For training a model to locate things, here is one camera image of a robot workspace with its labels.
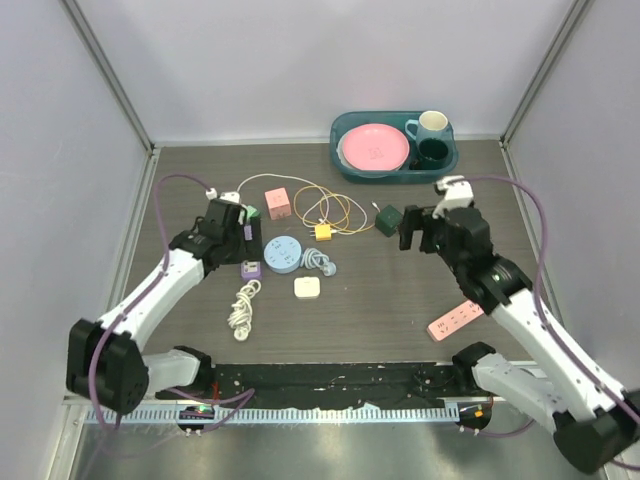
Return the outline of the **dark green cube socket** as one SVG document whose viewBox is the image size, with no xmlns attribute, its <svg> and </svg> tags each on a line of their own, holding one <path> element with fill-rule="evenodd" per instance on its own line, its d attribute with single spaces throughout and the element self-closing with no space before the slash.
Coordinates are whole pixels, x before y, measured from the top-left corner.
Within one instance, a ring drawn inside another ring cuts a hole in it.
<svg viewBox="0 0 640 480">
<path fill-rule="evenodd" d="M 398 209 L 392 205 L 387 205 L 377 213 L 375 228 L 385 237 L 392 237 L 396 234 L 402 218 L 403 214 Z"/>
</svg>

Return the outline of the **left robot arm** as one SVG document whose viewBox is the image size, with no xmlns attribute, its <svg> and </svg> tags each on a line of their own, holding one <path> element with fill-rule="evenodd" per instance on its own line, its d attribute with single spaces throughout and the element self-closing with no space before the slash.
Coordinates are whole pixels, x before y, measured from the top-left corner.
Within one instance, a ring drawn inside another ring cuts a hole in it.
<svg viewBox="0 0 640 480">
<path fill-rule="evenodd" d="M 163 354 L 143 350 L 153 331 L 192 288 L 221 266 L 262 258 L 261 223 L 236 192 L 210 200 L 196 225 L 178 234 L 158 266 L 111 311 L 81 319 L 70 330 L 66 387 L 118 414 L 133 412 L 143 398 L 180 388 L 200 399 L 210 391 L 209 355 L 176 346 Z"/>
</svg>

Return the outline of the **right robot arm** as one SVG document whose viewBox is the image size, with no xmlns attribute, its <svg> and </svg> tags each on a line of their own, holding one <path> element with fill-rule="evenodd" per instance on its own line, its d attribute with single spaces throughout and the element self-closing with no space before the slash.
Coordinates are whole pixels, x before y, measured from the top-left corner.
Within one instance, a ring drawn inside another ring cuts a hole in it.
<svg viewBox="0 0 640 480">
<path fill-rule="evenodd" d="M 465 395 L 494 393 L 546 429 L 562 456 L 592 474 L 639 440 L 639 393 L 600 367 L 539 301 L 531 280 L 496 254 L 490 227 L 474 206 L 437 213 L 405 208 L 399 247 L 421 232 L 420 249 L 437 254 L 464 296 L 506 329 L 534 359 L 539 379 L 477 342 L 453 358 L 451 380 Z"/>
</svg>

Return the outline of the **purple power strip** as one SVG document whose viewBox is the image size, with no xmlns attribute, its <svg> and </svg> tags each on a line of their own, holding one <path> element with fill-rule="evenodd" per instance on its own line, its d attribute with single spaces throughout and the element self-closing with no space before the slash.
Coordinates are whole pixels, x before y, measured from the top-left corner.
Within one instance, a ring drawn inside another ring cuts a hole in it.
<svg viewBox="0 0 640 480">
<path fill-rule="evenodd" d="M 261 278 L 261 261 L 246 261 L 245 236 L 244 236 L 244 258 L 241 261 L 241 277 L 244 280 L 259 280 Z"/>
</svg>

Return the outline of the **pink power strip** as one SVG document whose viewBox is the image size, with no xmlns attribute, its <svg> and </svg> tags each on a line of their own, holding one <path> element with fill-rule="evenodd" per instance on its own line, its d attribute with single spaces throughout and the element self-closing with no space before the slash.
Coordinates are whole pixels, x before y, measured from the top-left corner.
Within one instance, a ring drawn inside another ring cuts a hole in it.
<svg viewBox="0 0 640 480">
<path fill-rule="evenodd" d="M 483 315 L 479 305 L 467 300 L 431 322 L 426 332 L 432 340 L 441 342 Z"/>
</svg>

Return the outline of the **pink cube socket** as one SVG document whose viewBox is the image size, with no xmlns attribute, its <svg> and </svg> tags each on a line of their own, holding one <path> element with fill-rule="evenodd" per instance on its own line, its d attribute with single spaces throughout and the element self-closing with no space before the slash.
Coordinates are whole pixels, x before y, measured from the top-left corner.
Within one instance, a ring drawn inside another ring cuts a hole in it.
<svg viewBox="0 0 640 480">
<path fill-rule="evenodd" d="M 291 204 L 284 187 L 265 191 L 264 196 L 272 220 L 283 219 L 291 215 Z"/>
</svg>

